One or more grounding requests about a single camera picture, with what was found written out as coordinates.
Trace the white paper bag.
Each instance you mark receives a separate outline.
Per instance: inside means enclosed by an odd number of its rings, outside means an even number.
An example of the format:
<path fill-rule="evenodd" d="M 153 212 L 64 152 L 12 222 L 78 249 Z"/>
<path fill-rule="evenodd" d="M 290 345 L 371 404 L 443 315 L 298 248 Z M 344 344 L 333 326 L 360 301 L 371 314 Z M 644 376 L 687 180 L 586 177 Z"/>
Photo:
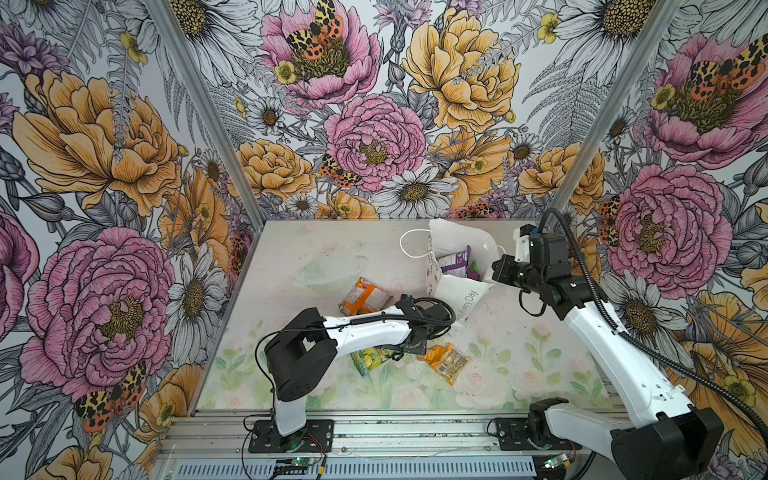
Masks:
<path fill-rule="evenodd" d="M 411 251 L 404 240 L 416 233 L 427 235 L 427 246 Z M 427 261 L 427 295 L 447 303 L 458 323 L 468 320 L 495 284 L 492 264 L 505 252 L 488 232 L 444 219 L 406 231 L 399 246 L 407 257 Z"/>

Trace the purple Fox's berries candy bag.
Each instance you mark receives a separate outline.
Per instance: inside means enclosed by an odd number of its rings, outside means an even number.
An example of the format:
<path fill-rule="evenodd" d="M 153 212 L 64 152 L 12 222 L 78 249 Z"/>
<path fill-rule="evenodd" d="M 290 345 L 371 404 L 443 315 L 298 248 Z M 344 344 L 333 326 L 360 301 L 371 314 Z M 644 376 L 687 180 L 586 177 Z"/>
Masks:
<path fill-rule="evenodd" d="M 472 249 L 469 245 L 464 250 L 438 258 L 437 264 L 443 275 L 480 280 L 479 267 L 472 257 Z"/>

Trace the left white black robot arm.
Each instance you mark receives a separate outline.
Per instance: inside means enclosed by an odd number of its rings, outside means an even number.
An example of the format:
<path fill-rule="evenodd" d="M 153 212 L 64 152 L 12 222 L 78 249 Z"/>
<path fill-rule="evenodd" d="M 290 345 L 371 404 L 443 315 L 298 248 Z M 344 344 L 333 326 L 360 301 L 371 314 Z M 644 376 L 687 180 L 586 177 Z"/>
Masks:
<path fill-rule="evenodd" d="M 337 359 L 370 348 L 391 350 L 396 357 L 423 355 L 427 342 L 447 333 L 455 320 L 446 302 L 406 294 L 383 310 L 355 316 L 323 316 L 315 307 L 301 311 L 257 348 L 265 356 L 262 372 L 271 383 L 277 433 L 285 440 L 304 434 L 306 397 Z"/>

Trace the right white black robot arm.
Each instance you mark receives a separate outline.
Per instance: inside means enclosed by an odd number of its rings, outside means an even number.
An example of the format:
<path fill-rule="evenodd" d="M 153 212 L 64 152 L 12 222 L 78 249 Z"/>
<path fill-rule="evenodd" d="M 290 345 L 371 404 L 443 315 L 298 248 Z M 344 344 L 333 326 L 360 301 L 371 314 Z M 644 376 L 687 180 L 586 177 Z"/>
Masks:
<path fill-rule="evenodd" d="M 724 432 L 717 414 L 695 407 L 657 361 L 632 345 L 608 296 L 590 275 L 573 273 L 564 236 L 525 225 L 514 240 L 514 252 L 492 265 L 494 281 L 538 295 L 588 347 L 628 415 L 621 422 L 560 397 L 540 400 L 529 408 L 529 442 L 538 448 L 578 444 L 611 460 L 627 479 L 685 479 L 705 472 Z"/>

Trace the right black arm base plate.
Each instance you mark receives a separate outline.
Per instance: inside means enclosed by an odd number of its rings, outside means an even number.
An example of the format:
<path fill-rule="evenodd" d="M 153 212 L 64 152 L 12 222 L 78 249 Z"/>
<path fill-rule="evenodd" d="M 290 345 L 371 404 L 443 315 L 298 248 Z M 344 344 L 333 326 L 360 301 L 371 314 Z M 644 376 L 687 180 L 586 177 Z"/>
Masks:
<path fill-rule="evenodd" d="M 523 418 L 495 417 L 485 427 L 488 436 L 496 439 L 502 451 L 535 450 L 567 452 L 580 452 L 583 447 L 569 440 L 559 438 L 545 439 L 542 443 L 535 443 L 528 436 L 527 421 Z"/>

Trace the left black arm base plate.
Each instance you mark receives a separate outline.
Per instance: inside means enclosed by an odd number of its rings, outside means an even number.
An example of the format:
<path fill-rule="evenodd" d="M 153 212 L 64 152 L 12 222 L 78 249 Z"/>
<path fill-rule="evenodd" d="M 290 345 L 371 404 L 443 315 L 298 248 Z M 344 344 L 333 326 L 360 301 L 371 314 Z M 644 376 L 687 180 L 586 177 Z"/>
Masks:
<path fill-rule="evenodd" d="M 252 454 L 329 453 L 334 427 L 333 420 L 308 420 L 303 429 L 282 437 L 274 421 L 258 420 L 252 429 L 247 450 Z"/>

